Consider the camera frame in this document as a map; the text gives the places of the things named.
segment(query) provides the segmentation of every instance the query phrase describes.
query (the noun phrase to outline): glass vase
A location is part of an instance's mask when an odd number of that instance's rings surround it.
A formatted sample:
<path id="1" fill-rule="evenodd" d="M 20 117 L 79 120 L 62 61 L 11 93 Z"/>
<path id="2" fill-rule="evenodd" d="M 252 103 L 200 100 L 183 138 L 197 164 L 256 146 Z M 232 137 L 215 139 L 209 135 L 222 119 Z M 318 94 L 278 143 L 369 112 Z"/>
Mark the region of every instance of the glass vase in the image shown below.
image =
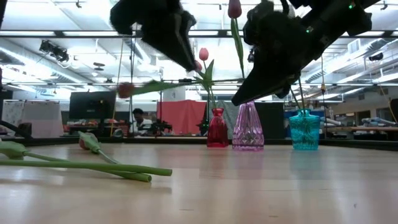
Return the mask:
<path id="1" fill-rule="evenodd" d="M 229 142 L 228 129 L 223 118 L 224 108 L 214 108 L 211 112 L 213 118 L 207 132 L 207 147 L 227 147 Z"/>
<path id="2" fill-rule="evenodd" d="M 232 148 L 238 151 L 264 150 L 264 136 L 262 135 L 260 118 L 253 101 L 239 107 L 232 138 Z"/>
<path id="3" fill-rule="evenodd" d="M 310 115 L 309 109 L 297 110 L 297 115 L 289 118 L 293 149 L 316 151 L 319 145 L 320 118 Z"/>

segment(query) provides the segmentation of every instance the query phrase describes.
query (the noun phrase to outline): pink glass vase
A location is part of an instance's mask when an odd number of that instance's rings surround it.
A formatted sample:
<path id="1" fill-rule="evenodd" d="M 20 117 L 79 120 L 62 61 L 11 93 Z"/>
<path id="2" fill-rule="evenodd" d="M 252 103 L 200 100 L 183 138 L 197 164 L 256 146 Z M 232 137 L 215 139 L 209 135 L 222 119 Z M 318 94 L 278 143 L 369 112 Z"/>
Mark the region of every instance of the pink glass vase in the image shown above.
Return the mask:
<path id="1" fill-rule="evenodd" d="M 232 147 L 239 151 L 264 150 L 264 136 L 254 102 L 242 104 L 234 127 Z"/>
<path id="2" fill-rule="evenodd" d="M 223 118 L 224 109 L 215 108 L 211 110 L 213 118 L 210 121 L 207 132 L 207 147 L 227 147 L 228 133 L 226 123 Z"/>

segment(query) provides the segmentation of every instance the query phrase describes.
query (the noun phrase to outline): red curtain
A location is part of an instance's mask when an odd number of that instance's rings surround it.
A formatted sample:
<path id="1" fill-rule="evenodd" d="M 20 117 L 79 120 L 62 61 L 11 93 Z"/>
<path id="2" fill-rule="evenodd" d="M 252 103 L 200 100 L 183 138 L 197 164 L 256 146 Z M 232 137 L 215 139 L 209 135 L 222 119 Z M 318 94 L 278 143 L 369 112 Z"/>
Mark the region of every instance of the red curtain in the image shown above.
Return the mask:
<path id="1" fill-rule="evenodd" d="M 205 112 L 206 102 L 193 100 L 162 102 L 162 120 L 173 126 L 175 134 L 198 134 Z M 157 117 L 160 119 L 160 102 L 157 103 Z"/>

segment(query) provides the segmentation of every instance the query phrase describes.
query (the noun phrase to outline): person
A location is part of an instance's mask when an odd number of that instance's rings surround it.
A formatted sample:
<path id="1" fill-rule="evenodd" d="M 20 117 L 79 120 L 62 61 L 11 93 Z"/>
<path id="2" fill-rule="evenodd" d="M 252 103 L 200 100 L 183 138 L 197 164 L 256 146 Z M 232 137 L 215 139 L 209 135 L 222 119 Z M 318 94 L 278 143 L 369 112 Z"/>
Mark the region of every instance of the person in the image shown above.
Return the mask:
<path id="1" fill-rule="evenodd" d="M 139 128 L 146 124 L 152 124 L 152 121 L 144 118 L 144 111 L 140 108 L 134 109 L 132 114 L 134 116 L 134 122 L 132 124 L 132 127 L 134 128 L 134 135 L 145 134 L 147 131 L 139 130 Z"/>

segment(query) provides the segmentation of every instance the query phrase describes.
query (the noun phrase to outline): blue glass vase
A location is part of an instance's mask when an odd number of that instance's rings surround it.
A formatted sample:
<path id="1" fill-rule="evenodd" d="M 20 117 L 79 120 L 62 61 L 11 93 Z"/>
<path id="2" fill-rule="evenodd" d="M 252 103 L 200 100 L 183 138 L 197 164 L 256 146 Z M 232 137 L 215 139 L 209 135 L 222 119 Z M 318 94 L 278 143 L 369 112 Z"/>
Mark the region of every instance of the blue glass vase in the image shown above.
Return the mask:
<path id="1" fill-rule="evenodd" d="M 310 111 L 309 109 L 297 110 L 297 115 L 289 118 L 294 150 L 318 150 L 320 118 L 310 115 Z"/>

